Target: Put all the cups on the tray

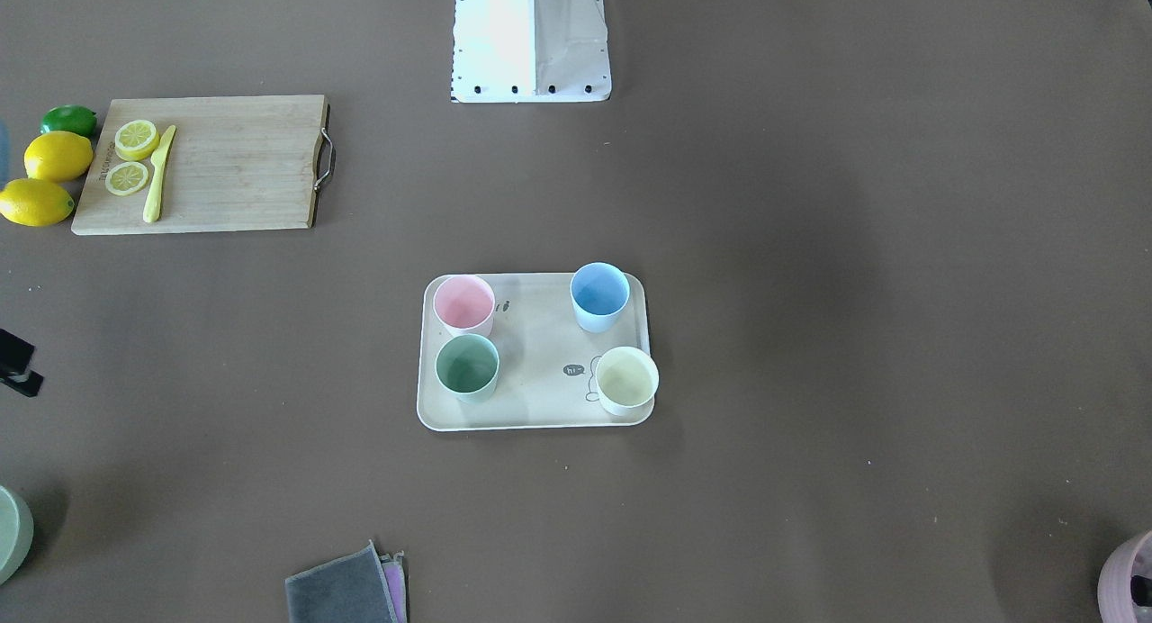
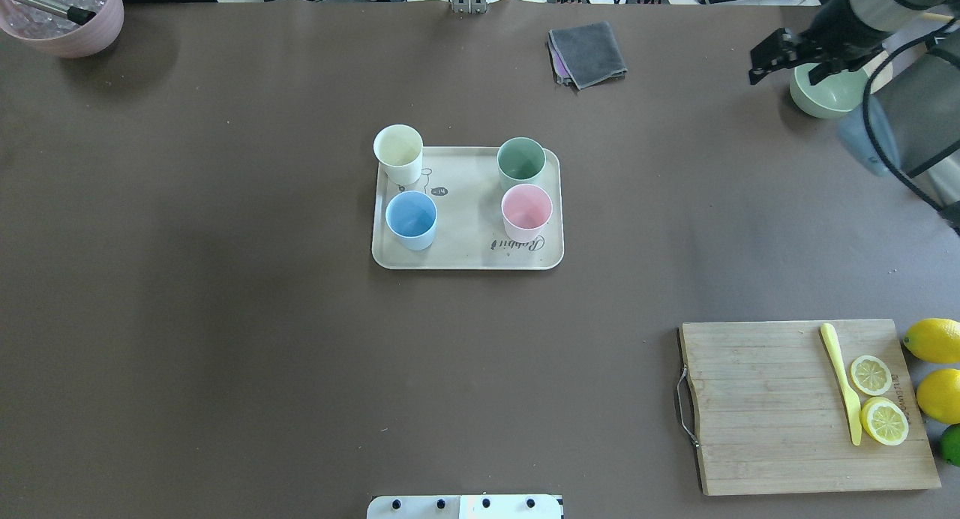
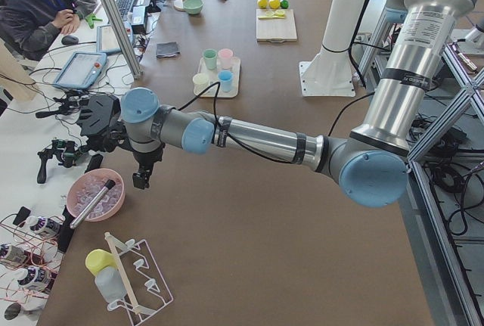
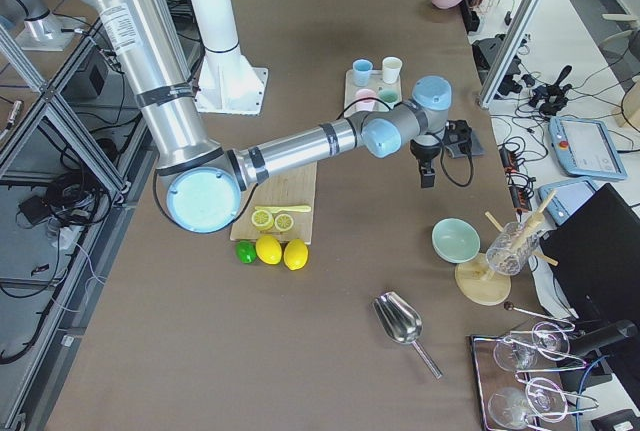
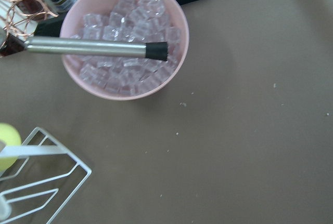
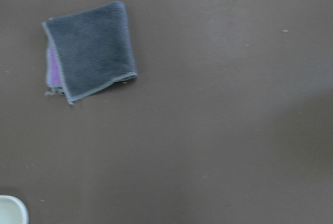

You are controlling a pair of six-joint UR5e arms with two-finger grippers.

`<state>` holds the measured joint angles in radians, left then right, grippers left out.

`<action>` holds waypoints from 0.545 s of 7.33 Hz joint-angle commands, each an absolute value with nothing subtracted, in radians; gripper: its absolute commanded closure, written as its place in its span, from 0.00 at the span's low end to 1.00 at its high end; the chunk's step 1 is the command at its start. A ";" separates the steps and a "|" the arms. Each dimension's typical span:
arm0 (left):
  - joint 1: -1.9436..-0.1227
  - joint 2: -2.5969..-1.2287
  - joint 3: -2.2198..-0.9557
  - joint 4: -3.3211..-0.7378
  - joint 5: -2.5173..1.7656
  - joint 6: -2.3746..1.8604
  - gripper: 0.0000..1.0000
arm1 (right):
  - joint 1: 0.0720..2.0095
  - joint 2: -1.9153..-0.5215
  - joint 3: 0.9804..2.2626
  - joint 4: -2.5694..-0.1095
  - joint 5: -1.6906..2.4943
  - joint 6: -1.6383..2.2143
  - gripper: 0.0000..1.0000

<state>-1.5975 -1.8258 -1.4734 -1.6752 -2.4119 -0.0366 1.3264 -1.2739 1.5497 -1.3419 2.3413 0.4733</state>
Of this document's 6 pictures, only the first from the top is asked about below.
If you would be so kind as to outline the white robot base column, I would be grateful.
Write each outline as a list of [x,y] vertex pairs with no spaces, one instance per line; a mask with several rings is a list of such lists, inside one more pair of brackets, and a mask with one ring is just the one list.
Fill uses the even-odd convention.
[[450,101],[602,102],[605,0],[455,0]]

